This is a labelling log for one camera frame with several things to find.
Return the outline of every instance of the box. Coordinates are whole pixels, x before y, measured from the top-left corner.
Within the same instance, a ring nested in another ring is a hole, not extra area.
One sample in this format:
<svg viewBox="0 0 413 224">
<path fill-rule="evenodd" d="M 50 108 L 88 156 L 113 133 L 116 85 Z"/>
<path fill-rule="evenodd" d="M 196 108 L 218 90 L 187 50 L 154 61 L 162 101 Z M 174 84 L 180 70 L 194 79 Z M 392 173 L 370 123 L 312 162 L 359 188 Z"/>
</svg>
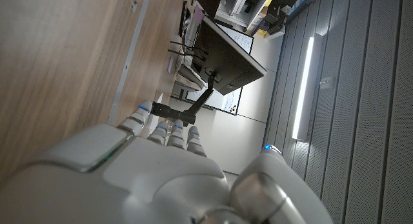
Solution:
<svg viewBox="0 0 413 224">
<path fill-rule="evenodd" d="M 259 25 L 259 23 L 265 18 L 268 12 L 268 7 L 264 7 L 260 13 L 257 15 L 257 17 L 252 21 L 251 25 L 247 27 L 247 31 L 245 32 L 246 34 L 251 34 L 252 31 L 256 29 L 256 27 Z"/>
</svg>

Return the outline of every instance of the cabinet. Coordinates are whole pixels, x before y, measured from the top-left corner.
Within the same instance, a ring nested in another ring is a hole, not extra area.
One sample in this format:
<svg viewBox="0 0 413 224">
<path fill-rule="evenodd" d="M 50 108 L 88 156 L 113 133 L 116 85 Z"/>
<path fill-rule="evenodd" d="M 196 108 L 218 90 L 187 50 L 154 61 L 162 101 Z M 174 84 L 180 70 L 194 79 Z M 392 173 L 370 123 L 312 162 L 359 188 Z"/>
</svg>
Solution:
<svg viewBox="0 0 413 224">
<path fill-rule="evenodd" d="M 247 8 L 247 6 L 244 5 L 246 0 L 225 1 L 225 5 L 219 6 L 216 16 L 248 28 L 268 0 L 258 0 L 255 7 L 253 7 L 249 13 L 245 12 L 245 9 Z"/>
</svg>

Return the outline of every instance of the whiteboard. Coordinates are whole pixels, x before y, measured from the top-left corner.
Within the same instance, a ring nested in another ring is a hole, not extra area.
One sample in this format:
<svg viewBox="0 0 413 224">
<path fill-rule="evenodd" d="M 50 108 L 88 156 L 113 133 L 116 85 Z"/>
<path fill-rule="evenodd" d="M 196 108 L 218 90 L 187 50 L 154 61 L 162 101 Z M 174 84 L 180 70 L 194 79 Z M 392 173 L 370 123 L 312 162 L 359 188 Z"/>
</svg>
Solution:
<svg viewBox="0 0 413 224">
<path fill-rule="evenodd" d="M 227 28 L 225 26 L 221 26 L 221 25 L 217 25 L 217 26 L 219 26 L 224 32 L 226 32 L 246 52 L 248 52 L 249 54 L 251 53 L 252 43 L 254 41 L 253 37 L 247 36 L 245 34 L 242 34 L 236 30 Z M 192 101 L 196 101 L 202 95 L 202 93 L 205 92 L 207 87 L 208 86 L 205 85 L 204 88 L 200 91 L 188 92 L 188 95 L 186 96 L 186 98 Z M 209 97 L 208 101 L 206 101 L 205 104 L 212 108 L 222 110 L 225 112 L 229 112 L 230 114 L 236 115 L 238 111 L 239 99 L 241 98 L 241 91 L 242 91 L 242 88 L 239 88 L 224 96 L 223 94 L 220 94 L 217 90 L 214 89 L 214 92 L 212 93 L 212 95 Z"/>
<path fill-rule="evenodd" d="M 217 26 L 224 30 L 224 32 L 227 33 L 228 36 L 230 36 L 236 43 L 238 43 L 238 45 L 247 53 L 251 53 L 252 43 L 254 41 L 253 37 L 240 33 L 231 28 L 221 26 L 219 24 L 217 24 Z"/>
</svg>

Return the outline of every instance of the computer monitor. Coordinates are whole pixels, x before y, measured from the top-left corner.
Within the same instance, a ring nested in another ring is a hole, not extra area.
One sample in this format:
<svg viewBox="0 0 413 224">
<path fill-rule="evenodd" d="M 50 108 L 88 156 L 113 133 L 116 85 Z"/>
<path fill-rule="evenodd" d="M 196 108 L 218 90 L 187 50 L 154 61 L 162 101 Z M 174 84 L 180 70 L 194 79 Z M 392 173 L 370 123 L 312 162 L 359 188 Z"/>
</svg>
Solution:
<svg viewBox="0 0 413 224">
<path fill-rule="evenodd" d="M 192 68 L 204 81 L 215 73 L 214 89 L 226 95 L 261 77 L 267 71 L 207 16 L 197 31 Z M 196 50 L 202 49 L 208 54 Z"/>
</svg>

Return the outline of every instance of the wall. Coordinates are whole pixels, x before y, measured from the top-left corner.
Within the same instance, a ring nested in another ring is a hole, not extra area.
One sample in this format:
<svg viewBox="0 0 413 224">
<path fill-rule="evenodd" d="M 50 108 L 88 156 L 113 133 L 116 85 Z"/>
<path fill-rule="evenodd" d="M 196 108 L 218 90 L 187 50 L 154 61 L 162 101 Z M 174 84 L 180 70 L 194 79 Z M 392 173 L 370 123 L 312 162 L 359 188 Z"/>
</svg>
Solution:
<svg viewBox="0 0 413 224">
<path fill-rule="evenodd" d="M 289 25 L 265 143 L 335 223 L 412 223 L 413 0 L 315 0 Z M 323 36 L 306 141 L 291 138 L 308 39 Z"/>
<path fill-rule="evenodd" d="M 202 108 L 195 125 L 206 155 L 225 171 L 239 174 L 260 152 L 265 133 L 272 88 L 281 51 L 282 37 L 266 40 L 254 36 L 251 55 L 267 74 L 243 87 L 238 115 Z M 190 104 L 171 99 L 171 108 L 184 111 Z"/>
</svg>

